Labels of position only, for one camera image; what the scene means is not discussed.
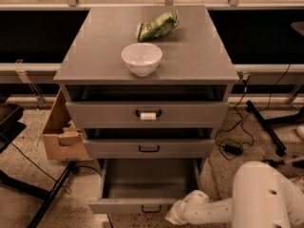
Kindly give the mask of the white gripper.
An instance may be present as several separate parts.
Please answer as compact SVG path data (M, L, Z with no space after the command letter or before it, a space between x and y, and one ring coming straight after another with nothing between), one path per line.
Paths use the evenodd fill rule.
M176 201L165 216L165 219L174 225L183 225L183 201Z

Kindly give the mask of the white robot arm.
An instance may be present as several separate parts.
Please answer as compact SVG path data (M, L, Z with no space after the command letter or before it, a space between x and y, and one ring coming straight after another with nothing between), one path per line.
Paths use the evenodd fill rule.
M166 215L175 224L229 223L232 228L291 228L304 223L304 193L272 166L248 161L236 172L233 195L211 202L195 190Z

